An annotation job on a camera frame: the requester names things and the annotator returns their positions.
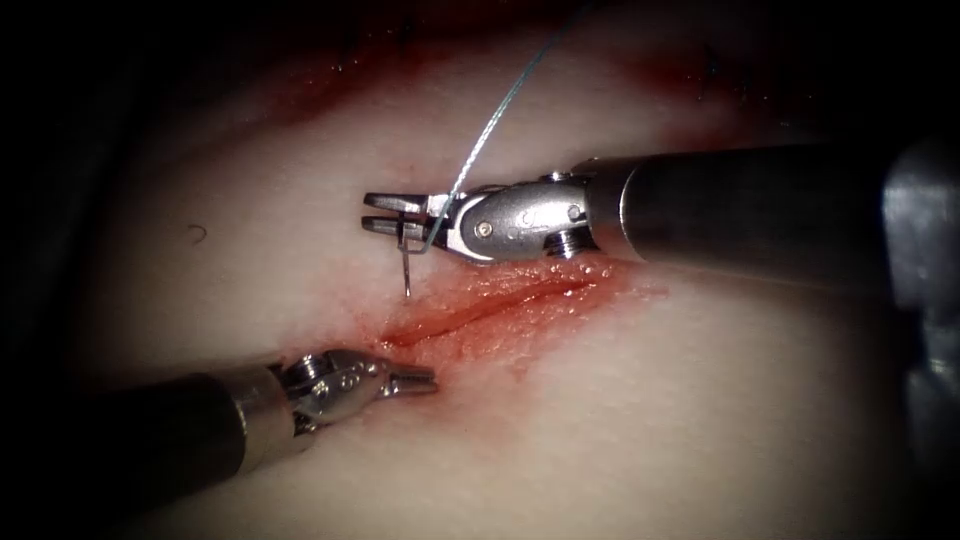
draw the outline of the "metal pin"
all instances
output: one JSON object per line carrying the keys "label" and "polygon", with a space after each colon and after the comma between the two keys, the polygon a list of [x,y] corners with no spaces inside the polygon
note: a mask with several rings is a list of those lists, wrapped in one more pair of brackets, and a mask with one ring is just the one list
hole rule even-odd
{"label": "metal pin", "polygon": [[406,229],[406,214],[400,212],[400,218],[397,220],[397,247],[403,257],[403,290],[410,298],[410,255],[407,253],[407,236],[404,234]]}

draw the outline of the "wound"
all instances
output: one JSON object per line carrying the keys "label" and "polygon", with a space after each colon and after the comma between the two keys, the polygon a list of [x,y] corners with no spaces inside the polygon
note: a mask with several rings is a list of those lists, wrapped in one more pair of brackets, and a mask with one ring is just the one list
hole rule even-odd
{"label": "wound", "polygon": [[637,286],[643,266],[581,255],[476,267],[457,262],[405,302],[376,338],[380,354],[427,365],[441,384],[471,366],[499,366],[516,381],[547,352],[575,340],[621,297],[662,296]]}

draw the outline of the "red blood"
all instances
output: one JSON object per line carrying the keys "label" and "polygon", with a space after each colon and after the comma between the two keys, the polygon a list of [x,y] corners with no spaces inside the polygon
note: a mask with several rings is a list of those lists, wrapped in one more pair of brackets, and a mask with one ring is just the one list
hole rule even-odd
{"label": "red blood", "polygon": [[454,365],[496,362],[519,380],[560,343],[555,338],[575,334],[624,290],[626,266],[597,256],[464,265],[399,310],[378,345],[398,360],[434,367],[441,379]]}

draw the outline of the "skin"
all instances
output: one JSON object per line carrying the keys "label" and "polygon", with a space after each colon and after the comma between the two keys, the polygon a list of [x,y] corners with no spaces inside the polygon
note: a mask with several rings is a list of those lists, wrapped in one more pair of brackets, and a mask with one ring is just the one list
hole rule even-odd
{"label": "skin", "polygon": [[[747,54],[752,21],[598,9],[552,50],[471,172],[512,183],[593,155],[694,149],[664,136],[742,126],[729,145],[811,133],[721,99],[625,84],[609,55],[694,30]],[[356,343],[404,313],[400,260],[363,232],[366,191],[442,191],[546,28],[513,27],[401,88],[313,118],[259,119],[266,82],[158,123],[89,254],[78,380],[105,387]],[[206,231],[203,236],[195,227]],[[457,275],[411,261],[414,295]],[[118,529],[130,536],[822,536],[899,530],[907,486],[886,309],[870,300],[631,266],[576,331],[540,331],[516,380],[464,368],[445,401],[378,403],[288,461]],[[436,407],[442,407],[436,416]],[[434,416],[428,414],[433,408]]]}

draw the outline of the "screw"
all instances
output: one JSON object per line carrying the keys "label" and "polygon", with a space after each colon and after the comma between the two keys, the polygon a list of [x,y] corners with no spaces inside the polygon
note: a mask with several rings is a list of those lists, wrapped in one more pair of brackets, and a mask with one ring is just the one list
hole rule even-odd
{"label": "screw", "polygon": [[486,221],[481,221],[477,224],[477,236],[480,238],[486,238],[493,234],[493,225],[487,223]]}
{"label": "screw", "polygon": [[329,390],[330,389],[327,388],[327,384],[323,381],[318,382],[317,384],[313,385],[313,388],[311,388],[313,395],[319,399],[327,397],[327,392]]}
{"label": "screw", "polygon": [[340,379],[340,389],[344,392],[353,390],[354,384],[356,384],[356,381],[353,380],[352,375],[345,375],[342,379]]}

